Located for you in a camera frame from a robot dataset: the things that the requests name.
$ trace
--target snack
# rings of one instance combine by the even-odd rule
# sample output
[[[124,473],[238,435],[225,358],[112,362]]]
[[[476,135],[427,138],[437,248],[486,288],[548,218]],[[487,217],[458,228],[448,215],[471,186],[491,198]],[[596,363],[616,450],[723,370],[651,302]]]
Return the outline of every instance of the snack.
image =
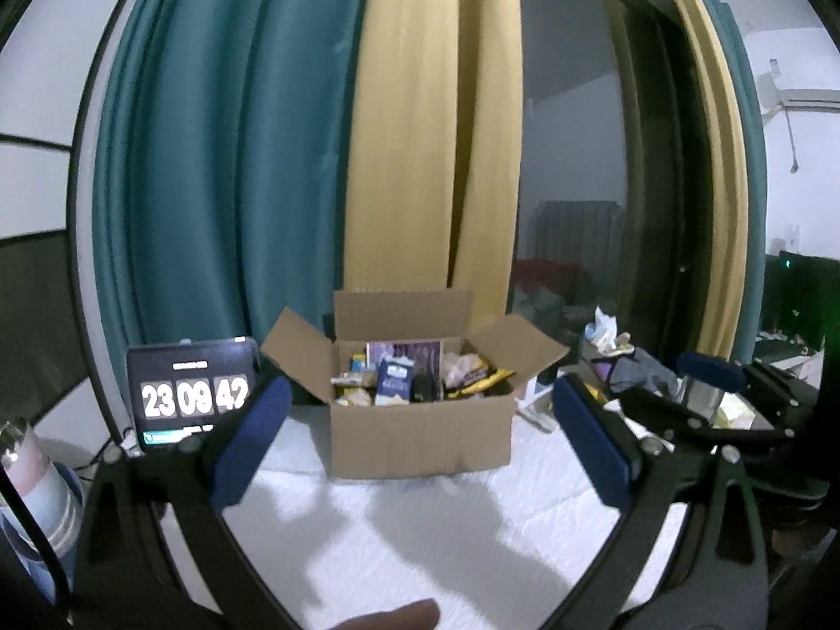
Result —
[[[376,372],[344,372],[339,376],[333,376],[329,381],[333,386],[374,388],[376,386]]]
[[[515,372],[513,370],[496,370],[493,374],[487,375],[485,378],[480,381],[476,381],[476,383],[472,385],[463,386],[456,391],[453,391],[447,395],[447,398],[454,400],[456,398],[465,398],[482,391],[487,391],[491,387],[497,385],[501,381],[505,381],[505,379],[509,376],[513,376],[514,374]]]
[[[367,355],[364,353],[356,353],[350,359],[351,372],[364,372],[367,369]]]
[[[473,361],[472,369],[464,375],[458,387],[467,388],[468,386],[472,386],[484,379],[488,374],[490,374],[489,364],[481,358],[476,357],[475,361]]]
[[[403,400],[399,395],[394,395],[393,398],[386,398],[385,402],[381,402],[379,404],[380,407],[389,407],[393,405],[408,405],[408,401]]]
[[[470,370],[474,370],[484,364],[478,355],[468,353],[466,355],[455,355],[444,353],[441,374],[444,377],[444,386],[448,389],[455,389],[462,385],[464,378]]]
[[[392,398],[411,398],[414,363],[409,358],[385,358],[379,365],[374,404],[392,405]]]
[[[355,388],[347,391],[341,398],[336,400],[336,403],[343,407],[370,407],[373,404],[371,394],[363,388]]]
[[[429,372],[415,372],[412,402],[434,402],[437,397],[432,375]]]

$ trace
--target cardboard box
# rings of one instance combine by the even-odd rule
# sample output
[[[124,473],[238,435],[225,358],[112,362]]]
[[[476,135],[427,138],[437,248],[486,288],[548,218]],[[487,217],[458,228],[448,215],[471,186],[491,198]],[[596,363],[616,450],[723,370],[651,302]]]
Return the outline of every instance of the cardboard box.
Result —
[[[494,469],[510,463],[513,395],[387,407],[335,404],[330,378],[371,341],[441,340],[444,351],[476,352],[514,370],[511,389],[560,360],[566,346],[522,317],[506,315],[466,334],[469,291],[335,294],[335,343],[285,308],[262,352],[330,405],[333,476],[405,478]]]

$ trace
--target screw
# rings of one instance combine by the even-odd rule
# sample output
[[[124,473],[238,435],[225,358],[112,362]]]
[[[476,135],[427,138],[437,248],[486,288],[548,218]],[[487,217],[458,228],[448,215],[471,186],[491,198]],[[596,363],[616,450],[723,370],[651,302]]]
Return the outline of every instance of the screw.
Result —
[[[178,449],[184,454],[192,454],[197,452],[202,446],[202,440],[198,436],[187,436],[179,444]]]
[[[102,460],[107,465],[115,465],[123,458],[123,450],[120,448],[116,448],[115,446],[111,446],[102,454]]]
[[[730,465],[736,465],[741,458],[741,453],[734,445],[724,445],[721,448],[721,457],[728,461]]]
[[[651,457],[658,457],[662,454],[663,450],[665,450],[665,445],[662,445],[662,441],[658,438],[654,438],[653,436],[645,436],[642,438],[639,442],[639,446],[642,449],[642,452],[650,455]]]

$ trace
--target human hand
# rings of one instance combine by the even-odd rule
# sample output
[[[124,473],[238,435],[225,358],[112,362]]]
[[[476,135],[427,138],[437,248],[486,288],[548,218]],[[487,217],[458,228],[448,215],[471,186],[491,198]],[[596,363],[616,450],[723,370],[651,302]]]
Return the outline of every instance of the human hand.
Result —
[[[414,602],[391,612],[345,621],[333,630],[434,630],[438,627],[440,609],[433,599]]]

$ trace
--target clock display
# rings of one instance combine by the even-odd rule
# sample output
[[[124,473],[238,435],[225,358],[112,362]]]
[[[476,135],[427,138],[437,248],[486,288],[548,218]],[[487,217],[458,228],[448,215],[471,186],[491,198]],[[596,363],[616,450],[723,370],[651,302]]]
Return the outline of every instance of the clock display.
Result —
[[[143,413],[146,419],[180,416],[207,416],[238,410],[245,405],[249,385],[246,374],[232,374],[209,379],[144,381],[140,384]]]
[[[144,448],[207,433],[219,415],[245,406],[257,382],[250,338],[136,346],[128,351],[131,403]]]

